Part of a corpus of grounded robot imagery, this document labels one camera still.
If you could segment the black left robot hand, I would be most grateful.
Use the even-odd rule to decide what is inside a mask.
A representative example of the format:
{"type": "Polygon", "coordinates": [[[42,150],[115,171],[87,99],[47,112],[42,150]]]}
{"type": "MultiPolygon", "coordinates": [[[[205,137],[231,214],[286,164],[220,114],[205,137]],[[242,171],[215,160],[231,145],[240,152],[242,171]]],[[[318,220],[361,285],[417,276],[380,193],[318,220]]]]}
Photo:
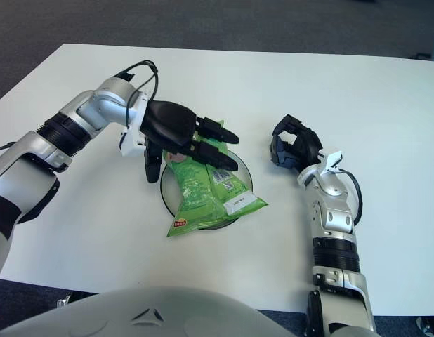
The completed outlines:
{"type": "Polygon", "coordinates": [[[236,171],[237,162],[216,146],[195,140],[194,134],[222,143],[237,144],[239,137],[210,118],[198,117],[192,110],[169,101],[148,103],[140,132],[145,135],[145,174],[149,183],[159,179],[162,152],[183,154],[200,164],[236,171]]]}

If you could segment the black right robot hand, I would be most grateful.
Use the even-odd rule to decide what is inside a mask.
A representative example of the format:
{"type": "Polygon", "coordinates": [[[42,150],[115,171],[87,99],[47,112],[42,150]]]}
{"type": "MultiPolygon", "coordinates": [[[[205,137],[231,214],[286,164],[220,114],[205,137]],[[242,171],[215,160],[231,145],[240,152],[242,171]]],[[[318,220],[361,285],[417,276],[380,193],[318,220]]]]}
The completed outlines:
{"type": "Polygon", "coordinates": [[[274,128],[269,148],[273,164],[287,169],[296,169],[299,173],[306,167],[320,162],[318,153],[321,149],[322,144],[317,134],[290,114],[274,128]],[[295,135],[295,141],[293,143],[283,141],[280,138],[283,131],[295,135]]]}

